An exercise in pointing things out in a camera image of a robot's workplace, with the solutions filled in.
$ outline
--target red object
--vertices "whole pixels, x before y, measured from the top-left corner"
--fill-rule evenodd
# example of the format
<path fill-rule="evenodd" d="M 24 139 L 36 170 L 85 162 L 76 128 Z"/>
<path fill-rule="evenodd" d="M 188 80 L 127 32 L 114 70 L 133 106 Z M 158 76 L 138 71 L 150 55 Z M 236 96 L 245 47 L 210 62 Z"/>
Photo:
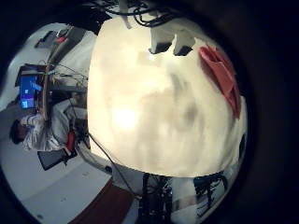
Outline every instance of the red object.
<path fill-rule="evenodd" d="M 74 148 L 74 143 L 75 143 L 75 134 L 74 132 L 70 131 L 68 133 L 68 136 L 67 136 L 67 143 L 66 143 L 66 147 L 67 147 L 67 150 L 69 152 L 72 152 L 73 148 Z"/>
<path fill-rule="evenodd" d="M 206 45 L 206 47 L 199 48 L 198 52 L 215 75 L 214 81 L 217 82 L 226 101 L 233 109 L 234 116 L 239 119 L 241 101 L 233 66 L 216 47 Z"/>
<path fill-rule="evenodd" d="M 59 38 L 56 39 L 56 42 L 59 43 L 59 44 L 61 44 L 61 43 L 63 43 L 65 40 L 66 40 L 66 37 L 65 37 L 65 36 L 61 36 L 61 37 L 59 37 Z"/>

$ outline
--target blue screen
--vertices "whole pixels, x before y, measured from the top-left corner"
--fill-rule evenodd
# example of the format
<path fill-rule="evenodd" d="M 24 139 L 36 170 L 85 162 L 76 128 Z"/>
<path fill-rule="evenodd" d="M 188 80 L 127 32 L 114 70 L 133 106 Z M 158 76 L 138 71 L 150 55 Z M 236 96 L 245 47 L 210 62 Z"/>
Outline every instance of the blue screen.
<path fill-rule="evenodd" d="M 21 108 L 32 108 L 35 106 L 35 89 L 32 83 L 36 83 L 37 76 L 21 77 L 20 98 Z"/>

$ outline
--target brown floor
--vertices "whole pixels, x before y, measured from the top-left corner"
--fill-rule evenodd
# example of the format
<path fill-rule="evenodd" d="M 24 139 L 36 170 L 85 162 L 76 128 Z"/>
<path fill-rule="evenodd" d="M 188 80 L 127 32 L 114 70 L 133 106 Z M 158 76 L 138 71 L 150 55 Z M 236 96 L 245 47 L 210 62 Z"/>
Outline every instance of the brown floor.
<path fill-rule="evenodd" d="M 112 185 L 110 179 L 92 203 L 71 224 L 121 224 L 133 197 L 130 192 Z"/>

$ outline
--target white shirt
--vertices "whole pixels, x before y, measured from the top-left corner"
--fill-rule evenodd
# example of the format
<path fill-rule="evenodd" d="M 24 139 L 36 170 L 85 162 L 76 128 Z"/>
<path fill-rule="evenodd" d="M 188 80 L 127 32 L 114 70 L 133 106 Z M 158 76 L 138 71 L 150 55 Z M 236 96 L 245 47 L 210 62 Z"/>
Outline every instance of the white shirt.
<path fill-rule="evenodd" d="M 29 115 L 21 119 L 21 125 L 29 127 L 23 144 L 26 150 L 52 151 L 66 148 L 65 144 L 59 143 L 53 136 L 50 127 L 40 114 Z"/>

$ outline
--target wire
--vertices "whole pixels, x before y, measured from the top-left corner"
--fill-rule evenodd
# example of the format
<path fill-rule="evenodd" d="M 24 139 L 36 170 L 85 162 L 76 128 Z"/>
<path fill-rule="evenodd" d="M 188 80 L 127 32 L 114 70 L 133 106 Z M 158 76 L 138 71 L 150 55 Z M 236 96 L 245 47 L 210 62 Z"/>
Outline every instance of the wire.
<path fill-rule="evenodd" d="M 76 119 L 78 119 L 75 108 L 71 102 L 71 100 L 68 98 L 69 103 L 71 104 L 71 107 L 73 109 L 74 112 L 74 116 Z M 138 201 L 140 200 L 136 194 L 133 192 L 132 188 L 130 187 L 129 183 L 127 182 L 127 180 L 125 179 L 125 177 L 123 176 L 122 172 L 120 171 L 120 169 L 117 167 L 117 165 L 115 164 L 115 162 L 109 157 L 109 155 L 106 153 L 106 151 L 104 150 L 104 147 L 101 146 L 100 143 L 98 143 L 94 137 L 92 136 L 92 134 L 90 132 L 88 132 L 88 135 L 91 137 L 91 139 L 94 141 L 94 143 L 103 151 L 103 153 L 108 157 L 108 159 L 111 161 L 111 163 L 113 164 L 113 166 L 115 167 L 115 169 L 117 170 L 117 172 L 119 173 L 119 175 L 121 176 L 121 179 L 123 180 L 123 182 L 125 183 L 125 185 L 127 186 L 127 188 L 129 189 L 129 191 L 131 192 L 131 194 L 133 195 L 134 198 L 136 198 Z"/>
<path fill-rule="evenodd" d="M 145 14 L 145 13 L 149 13 L 151 11 L 155 11 L 158 9 L 158 7 L 151 7 L 151 8 L 148 8 L 148 9 L 144 9 L 142 11 L 139 11 L 139 12 L 119 12 L 119 11 L 113 11 L 113 10 L 110 10 L 106 7 L 103 7 L 101 6 L 100 4 L 98 4 L 97 2 L 94 2 L 94 1 L 88 1 L 92 4 L 94 4 L 95 6 L 101 8 L 102 10 L 104 10 L 105 12 L 108 12 L 108 13 L 111 13 L 111 14 L 114 14 L 114 15 L 118 15 L 118 16 L 134 16 L 134 15 L 140 15 L 140 14 Z"/>
<path fill-rule="evenodd" d="M 176 13 L 176 12 L 172 12 L 170 11 L 169 9 L 167 8 L 163 8 L 161 9 L 163 12 L 167 12 L 167 14 L 163 14 L 162 16 L 160 17 L 157 17 L 155 19 L 152 19 L 150 21 L 144 21 L 143 18 L 142 18 L 142 14 L 138 14 L 138 11 L 140 11 L 140 7 L 137 7 L 134 12 L 136 13 L 134 15 L 134 19 L 135 21 L 141 25 L 141 26 L 145 26 L 145 27 L 149 27 L 149 28 L 153 28 L 153 27 L 156 27 L 156 26 L 160 26 L 160 25 L 163 25 L 175 18 L 179 18 L 179 17 L 182 17 L 182 14 L 180 13 Z"/>
<path fill-rule="evenodd" d="M 85 77 L 86 79 L 88 79 L 88 77 L 84 76 L 84 75 L 81 74 L 80 72 L 77 72 L 77 71 L 75 71 L 74 69 L 72 69 L 72 68 L 70 68 L 70 67 L 67 67 L 67 66 L 65 66 L 65 65 L 63 65 L 63 64 L 61 64 L 61 63 L 49 63 L 49 65 L 52 65 L 52 66 L 57 66 L 57 65 L 59 65 L 59 66 L 61 66 L 61 67 L 64 67 L 64 68 L 69 69 L 70 71 L 74 72 L 75 74 L 81 75 L 81 76 Z"/>
<path fill-rule="evenodd" d="M 109 160 L 111 161 L 111 163 L 114 165 L 115 169 L 118 171 L 119 175 L 121 176 L 121 179 L 123 180 L 123 182 L 125 183 L 125 185 L 127 186 L 127 188 L 130 190 L 131 194 L 137 199 L 140 200 L 139 198 L 136 197 L 136 194 L 133 192 L 132 188 L 130 187 L 129 183 L 126 181 L 126 179 L 124 178 L 122 172 L 120 171 L 120 169 L 117 167 L 117 165 L 114 163 L 114 161 L 109 157 L 109 155 L 106 153 L 106 151 L 104 150 L 103 146 L 101 146 L 94 138 L 93 136 L 90 134 L 90 132 L 88 132 L 88 135 L 91 137 L 91 139 L 94 141 L 94 143 L 102 150 L 102 152 L 109 158 Z"/>

